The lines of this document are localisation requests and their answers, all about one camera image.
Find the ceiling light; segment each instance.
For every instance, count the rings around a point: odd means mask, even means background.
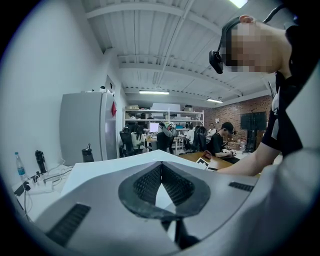
[[[162,94],[162,95],[168,95],[168,91],[152,91],[152,90],[140,90],[140,94]]]
[[[215,99],[210,99],[210,98],[208,98],[207,101],[208,101],[208,102],[223,103],[223,102],[220,101],[220,100],[215,100]]]
[[[229,0],[229,1],[232,2],[238,8],[241,8],[248,2],[248,0]]]

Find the white ceiling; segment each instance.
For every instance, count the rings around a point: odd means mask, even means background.
[[[82,0],[88,22],[101,50],[116,48],[122,86],[128,101],[151,102],[139,90],[160,86],[172,103],[226,102],[266,91],[274,75],[223,71],[209,64],[218,48],[221,28],[242,14],[263,20],[279,5],[276,0],[249,0],[238,9],[229,0]],[[283,28],[292,16],[281,10],[270,25]]]

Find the black water bottle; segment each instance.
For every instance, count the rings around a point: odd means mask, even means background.
[[[94,157],[92,155],[92,149],[90,148],[90,143],[88,144],[88,147],[85,149],[82,149],[82,157],[84,163],[94,162]]]

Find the red brick wall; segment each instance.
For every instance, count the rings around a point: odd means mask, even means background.
[[[207,129],[210,123],[214,123],[217,130],[221,128],[224,122],[232,123],[234,129],[237,131],[237,134],[232,136],[233,141],[237,141],[238,139],[247,139],[247,130],[240,129],[240,115],[251,113],[252,110],[253,112],[266,112],[266,121],[268,122],[271,103],[271,96],[263,96],[217,108],[194,106],[193,110],[196,112],[204,110],[204,126]],[[258,132],[257,144],[259,144],[262,139],[262,133],[263,132]]]

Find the gray plastic object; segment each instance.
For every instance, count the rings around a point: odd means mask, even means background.
[[[119,199],[125,179],[163,166],[190,174],[210,189],[199,213],[183,219],[187,233],[200,240],[184,250],[169,238],[159,219],[134,214]],[[47,208],[36,225],[50,234],[81,204],[89,211],[77,220],[64,247],[83,255],[262,255],[283,242],[312,207],[319,192],[319,167],[319,151],[307,149],[266,167],[259,179],[173,162],[146,163],[88,180]],[[246,191],[230,186],[232,182],[254,188]],[[177,207],[172,203],[166,210],[175,212]]]

